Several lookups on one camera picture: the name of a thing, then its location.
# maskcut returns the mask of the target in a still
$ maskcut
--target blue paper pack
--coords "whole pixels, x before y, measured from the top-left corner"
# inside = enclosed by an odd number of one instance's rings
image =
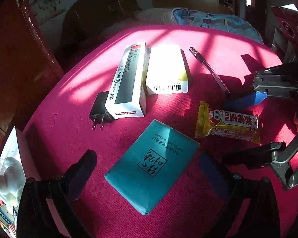
[[[136,210],[147,215],[172,187],[198,147],[195,140],[153,120],[105,174],[105,179]]]

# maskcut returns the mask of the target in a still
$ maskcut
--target metal prong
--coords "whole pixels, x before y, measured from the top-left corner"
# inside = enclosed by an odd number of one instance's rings
[[[93,129],[93,131],[96,129],[96,123],[95,123],[95,121],[96,121],[96,117],[94,118],[93,126],[91,127]]]
[[[103,120],[104,120],[104,116],[105,116],[105,114],[103,114],[102,122],[100,123],[100,127],[99,127],[101,130],[103,129]]]

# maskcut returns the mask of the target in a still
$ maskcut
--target pink tablecloth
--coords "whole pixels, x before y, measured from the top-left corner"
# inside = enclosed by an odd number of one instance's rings
[[[180,45],[190,68],[189,92],[149,96],[144,118],[122,118],[106,124],[103,131],[93,131],[88,115],[96,95],[109,90],[125,47],[143,41],[148,47]],[[251,83],[252,77],[245,76],[263,67],[281,64],[264,45],[213,29],[156,25],[124,30],[68,72],[44,99],[24,130],[42,178],[65,172],[87,149],[97,152],[96,170],[74,207],[98,238],[199,237],[223,206],[199,169],[199,153],[147,216],[138,213],[103,177],[153,119],[193,138],[199,102],[207,101],[213,107],[221,104],[220,88],[207,69],[191,55],[190,46],[201,52],[231,93],[241,92]],[[274,140],[288,144],[294,137],[295,107],[291,102],[267,99],[249,110],[260,117],[262,144]],[[247,141],[217,136],[203,138],[200,143],[201,151],[207,148],[218,160],[225,152],[253,146]],[[291,163],[298,166],[298,153]],[[249,171],[242,165],[230,167],[230,170],[250,179],[262,176],[271,179],[278,201],[281,231],[285,234],[298,212],[298,187],[284,192],[268,168]]]

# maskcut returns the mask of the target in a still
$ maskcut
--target white plush toy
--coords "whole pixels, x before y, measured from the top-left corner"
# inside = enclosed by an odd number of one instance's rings
[[[26,178],[22,165],[13,157],[7,157],[3,167],[6,170],[0,175],[0,199],[7,205],[8,212],[13,215],[13,206],[20,204]]]

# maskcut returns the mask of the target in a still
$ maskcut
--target orange object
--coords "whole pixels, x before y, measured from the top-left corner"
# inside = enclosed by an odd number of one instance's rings
[[[208,103],[201,101],[195,138],[199,139],[207,135],[248,140],[260,144],[258,117],[209,108]]]

